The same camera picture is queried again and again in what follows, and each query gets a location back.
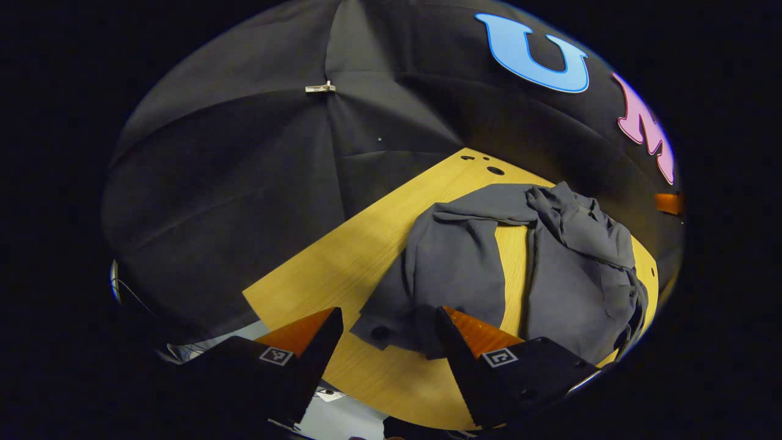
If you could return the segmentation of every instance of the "blue letter u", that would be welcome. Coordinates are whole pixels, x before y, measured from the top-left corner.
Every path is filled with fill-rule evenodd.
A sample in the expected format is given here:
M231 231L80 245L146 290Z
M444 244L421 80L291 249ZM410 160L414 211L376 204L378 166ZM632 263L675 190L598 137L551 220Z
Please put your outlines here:
M581 49L554 35L546 35L565 57L565 69L557 72L539 65L529 54L527 34L533 32L529 27L491 14L476 14L475 18L486 24L494 59L514 74L560 92L579 93L589 87L589 72L584 62L587 54Z

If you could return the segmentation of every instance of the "metal clip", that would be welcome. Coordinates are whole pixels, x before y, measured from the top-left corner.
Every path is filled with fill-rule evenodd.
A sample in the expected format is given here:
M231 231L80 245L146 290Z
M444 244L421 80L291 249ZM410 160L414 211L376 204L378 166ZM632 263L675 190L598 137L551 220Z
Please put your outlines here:
M336 92L337 88L334 85L332 85L331 80L328 80L324 85L308 85L307 87L304 88L304 91L307 93Z

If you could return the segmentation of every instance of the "pink letter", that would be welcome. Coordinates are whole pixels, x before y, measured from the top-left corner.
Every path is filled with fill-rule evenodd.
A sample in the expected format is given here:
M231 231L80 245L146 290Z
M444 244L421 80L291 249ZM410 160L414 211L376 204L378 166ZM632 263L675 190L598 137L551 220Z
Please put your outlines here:
M649 109L638 94L619 75L614 73L612 75L619 82L619 85L622 86L622 91L625 93L626 114L625 117L619 118L619 128L633 141L641 144L644 143L644 135L640 132L640 126L644 126L646 151L652 155L660 149L657 155L657 167L660 168L660 172L665 176L665 180L673 185L673 152L670 144L668 144L668 139L665 137L665 133L662 132L660 126L651 117Z

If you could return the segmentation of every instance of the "wooden table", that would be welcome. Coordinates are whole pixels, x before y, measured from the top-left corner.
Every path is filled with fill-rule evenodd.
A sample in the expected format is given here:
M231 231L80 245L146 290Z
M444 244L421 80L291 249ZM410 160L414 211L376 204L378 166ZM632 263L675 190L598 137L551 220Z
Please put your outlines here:
M489 166L504 175L489 172ZM401 420L441 429L475 429L445 359L427 361L417 352L393 346L380 351L348 330L404 249L415 219L435 202L449 202L492 183L554 185L502 160L463 149L364 209L248 287L244 295L271 329L324 308L341 307L345 332L323 376L327 382ZM500 225L496 238L505 273L500 328L516 335L522 316L526 227ZM657 265L635 237L633 253L638 278L649 291L645 331L657 306L658 283L652 275Z

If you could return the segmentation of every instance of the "wrinkled fabric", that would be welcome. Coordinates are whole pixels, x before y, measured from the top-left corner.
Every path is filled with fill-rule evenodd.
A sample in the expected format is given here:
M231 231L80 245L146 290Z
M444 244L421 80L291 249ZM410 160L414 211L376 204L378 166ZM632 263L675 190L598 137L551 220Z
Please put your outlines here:
M616 344L623 351L634 344L648 299L635 275L630 231L565 182L490 185L432 205L351 333L380 349L392 344L437 359L444 356L434 331L439 306L500 326L505 278L494 238L500 222L530 228L521 337L548 337L591 363Z

